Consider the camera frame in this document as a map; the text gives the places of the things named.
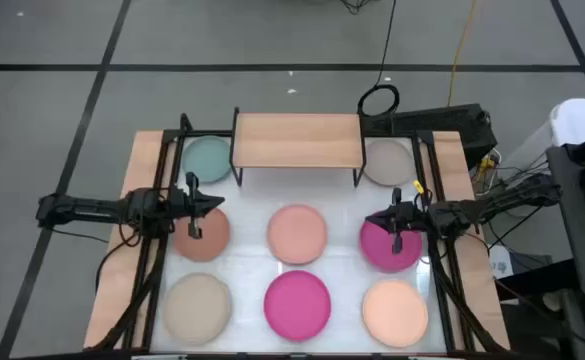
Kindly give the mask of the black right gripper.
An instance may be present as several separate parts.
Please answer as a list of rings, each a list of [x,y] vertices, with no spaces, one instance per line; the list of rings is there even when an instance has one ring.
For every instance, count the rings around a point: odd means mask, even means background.
[[[398,254],[403,250],[403,231],[428,231],[427,214],[419,210],[413,202],[401,202],[402,190],[394,188],[391,195],[391,203],[385,209],[377,211],[366,217],[370,222],[385,230],[393,238],[392,253]]]

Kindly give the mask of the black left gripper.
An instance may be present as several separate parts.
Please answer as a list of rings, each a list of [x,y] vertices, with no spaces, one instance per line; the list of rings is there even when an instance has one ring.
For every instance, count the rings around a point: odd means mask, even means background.
[[[169,217],[174,220],[189,217],[188,235],[200,239],[203,231],[198,220],[219,207],[225,198],[203,194],[199,190],[199,179],[193,172],[186,173],[186,185],[187,191],[176,186],[169,188]]]

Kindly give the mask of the terracotta brown plate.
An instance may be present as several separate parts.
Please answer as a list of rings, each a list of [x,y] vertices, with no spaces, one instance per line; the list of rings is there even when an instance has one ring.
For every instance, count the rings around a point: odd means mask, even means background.
[[[205,217],[196,220],[202,236],[199,239],[188,233],[189,218],[175,223],[174,248],[183,257],[194,262],[209,262],[217,258],[230,240],[230,224],[226,214],[214,209]]]

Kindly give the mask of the magenta plate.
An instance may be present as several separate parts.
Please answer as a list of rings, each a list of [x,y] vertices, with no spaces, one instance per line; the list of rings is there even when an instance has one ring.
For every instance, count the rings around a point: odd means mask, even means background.
[[[314,274],[288,271],[268,286],[263,310],[270,328],[280,337],[293,342],[317,336],[331,315],[328,288]]]
[[[385,273],[396,273],[414,265],[420,258],[423,247],[420,232],[402,231],[402,248],[393,252],[395,237],[383,228],[365,221],[359,235],[360,249],[366,260]]]

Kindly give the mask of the teal plate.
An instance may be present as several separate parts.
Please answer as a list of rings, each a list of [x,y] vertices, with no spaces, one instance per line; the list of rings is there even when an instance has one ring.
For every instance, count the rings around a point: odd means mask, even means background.
[[[217,136],[192,140],[183,150],[181,169],[193,173],[200,183],[214,183],[230,172],[229,143]]]

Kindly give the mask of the light grey plate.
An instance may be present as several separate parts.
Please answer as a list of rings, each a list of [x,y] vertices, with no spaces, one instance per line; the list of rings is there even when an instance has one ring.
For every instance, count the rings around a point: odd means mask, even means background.
[[[366,145],[364,174],[372,182],[386,187],[399,187],[416,179],[412,152],[392,139],[374,140]]]

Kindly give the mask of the peach plate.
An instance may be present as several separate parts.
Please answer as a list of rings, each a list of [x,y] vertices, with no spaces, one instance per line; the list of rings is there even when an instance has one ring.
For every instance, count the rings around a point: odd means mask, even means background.
[[[423,298],[401,280],[381,280],[371,286],[363,298],[362,317],[373,338],[397,348],[416,344],[428,326]]]

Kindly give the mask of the beige plate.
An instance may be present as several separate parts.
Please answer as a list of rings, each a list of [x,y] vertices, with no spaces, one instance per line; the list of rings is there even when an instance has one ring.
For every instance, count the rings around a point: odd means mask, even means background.
[[[207,273],[192,273],[166,293],[163,324],[175,340],[203,345],[223,332],[232,314],[229,287]]]

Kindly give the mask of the salmon pink plate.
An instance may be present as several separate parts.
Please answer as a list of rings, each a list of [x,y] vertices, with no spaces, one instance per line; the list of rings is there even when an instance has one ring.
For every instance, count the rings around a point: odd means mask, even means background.
[[[321,213],[307,205],[288,205],[268,222],[267,243],[278,260],[303,265],[318,259],[327,244],[327,225]]]

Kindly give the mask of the white glossy table mat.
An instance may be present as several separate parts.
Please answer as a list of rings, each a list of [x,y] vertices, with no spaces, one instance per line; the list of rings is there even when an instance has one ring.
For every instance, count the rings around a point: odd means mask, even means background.
[[[196,346],[172,337],[164,326],[163,314],[158,313],[151,340],[153,352],[320,355],[392,352],[392,347],[374,339],[364,326],[364,295],[387,275],[375,269],[359,247],[359,231],[365,217],[390,205],[391,188],[368,179],[355,184],[348,169],[255,168],[245,170],[241,183],[228,176],[202,186],[201,190],[224,197],[220,208],[229,219],[229,244],[210,262],[193,262],[170,248],[161,289],[169,290],[190,273],[212,274],[230,290],[232,315],[220,335]],[[263,310],[267,287],[290,269],[272,255],[266,237],[272,215],[289,204],[315,208],[327,224],[323,254],[303,268],[327,286],[332,311],[325,329],[304,342],[278,336],[268,325]]]

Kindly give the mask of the yellow plug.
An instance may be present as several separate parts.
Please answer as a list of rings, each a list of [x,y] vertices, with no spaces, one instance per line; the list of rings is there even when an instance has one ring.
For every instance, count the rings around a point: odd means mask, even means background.
[[[473,179],[475,181],[479,181],[485,178],[487,172],[490,169],[493,169],[497,165],[497,162],[491,155],[484,156],[481,161],[479,162],[477,169],[475,171]]]

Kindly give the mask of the black perforated computer case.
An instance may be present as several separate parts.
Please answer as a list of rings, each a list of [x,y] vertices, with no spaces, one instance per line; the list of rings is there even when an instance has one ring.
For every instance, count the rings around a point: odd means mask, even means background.
[[[469,169],[479,164],[498,144],[490,115],[478,103],[368,117],[363,121],[363,128],[365,135],[411,131],[458,132]]]

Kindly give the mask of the white rounded plastic object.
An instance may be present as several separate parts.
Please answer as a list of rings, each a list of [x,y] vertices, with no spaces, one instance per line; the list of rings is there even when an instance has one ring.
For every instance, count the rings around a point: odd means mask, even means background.
[[[568,99],[556,105],[549,121],[554,145],[585,142],[585,98]]]

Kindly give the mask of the black aluminium rig frame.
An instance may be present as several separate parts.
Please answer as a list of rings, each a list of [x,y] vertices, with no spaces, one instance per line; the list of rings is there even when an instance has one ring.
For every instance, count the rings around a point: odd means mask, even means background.
[[[173,144],[178,130],[139,131],[135,134],[132,152],[127,165],[122,192],[137,186],[165,185],[176,178],[176,148]],[[446,131],[412,131],[421,152],[422,180],[433,184],[438,196],[461,196],[469,189],[469,181],[451,178],[465,165],[460,135]],[[470,320],[454,310],[450,304],[443,317],[449,323],[449,342],[452,353],[467,354],[473,346],[478,354],[496,352],[483,342],[493,340],[504,349],[511,347],[502,311],[499,309],[496,286],[490,274],[489,256],[483,234],[479,231],[463,232],[457,240],[439,241],[437,246],[447,250],[442,264],[447,267],[451,283],[463,290],[459,295],[467,307],[475,312],[476,323],[482,333],[476,334]],[[100,288],[96,292],[84,345],[97,344],[115,325],[116,317],[126,306],[139,298],[141,303],[114,343],[116,349],[147,350],[152,338],[154,316],[158,306],[161,275],[151,284],[149,293],[140,294],[141,282],[149,277],[150,267],[163,266],[167,241],[151,238],[134,248],[124,248],[118,228],[114,227],[108,245],[110,257],[103,265]]]

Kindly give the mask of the wooden shelf with black frame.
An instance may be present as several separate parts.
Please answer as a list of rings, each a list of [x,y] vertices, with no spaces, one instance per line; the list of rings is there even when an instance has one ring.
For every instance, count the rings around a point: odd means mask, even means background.
[[[356,114],[249,113],[234,109],[229,164],[238,185],[246,168],[350,169],[367,164],[363,122]]]

